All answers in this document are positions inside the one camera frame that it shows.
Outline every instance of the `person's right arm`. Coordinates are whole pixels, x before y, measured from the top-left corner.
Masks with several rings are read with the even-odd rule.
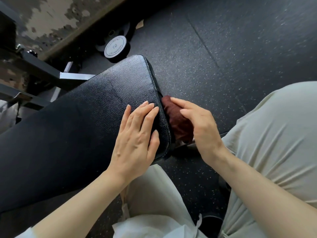
[[[185,100],[171,100],[191,120],[202,159],[225,179],[269,237],[317,237],[317,209],[232,155],[208,110]]]

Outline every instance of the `black leather cushion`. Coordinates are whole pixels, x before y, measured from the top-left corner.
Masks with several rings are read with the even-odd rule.
[[[160,98],[149,62],[135,55],[3,133],[0,212],[82,188],[106,170],[127,104],[160,107],[155,160],[168,156],[171,134]]]

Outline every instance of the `pants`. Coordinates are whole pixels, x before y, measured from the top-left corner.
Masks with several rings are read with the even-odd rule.
[[[274,91],[237,121],[223,138],[238,158],[294,196],[317,208],[317,82]],[[123,192],[131,217],[166,215],[196,227],[167,174],[151,166]],[[205,237],[201,232],[198,237]],[[234,191],[219,237],[266,237]]]

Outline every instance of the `brown cloth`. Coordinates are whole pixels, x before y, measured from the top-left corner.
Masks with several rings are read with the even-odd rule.
[[[175,138],[183,141],[184,143],[190,143],[194,137],[194,127],[191,121],[180,113],[182,108],[174,104],[171,101],[171,96],[169,95],[162,98],[162,103],[164,106],[164,112],[170,119],[170,125]]]

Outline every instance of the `person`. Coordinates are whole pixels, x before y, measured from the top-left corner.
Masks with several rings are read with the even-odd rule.
[[[208,110],[172,98],[194,126],[202,159],[232,188],[219,237],[317,237],[316,90],[303,82],[272,92],[222,139]],[[130,113],[128,105],[107,170],[19,237],[84,238],[120,193],[114,238],[205,238],[166,173],[150,166],[158,111],[145,102]]]

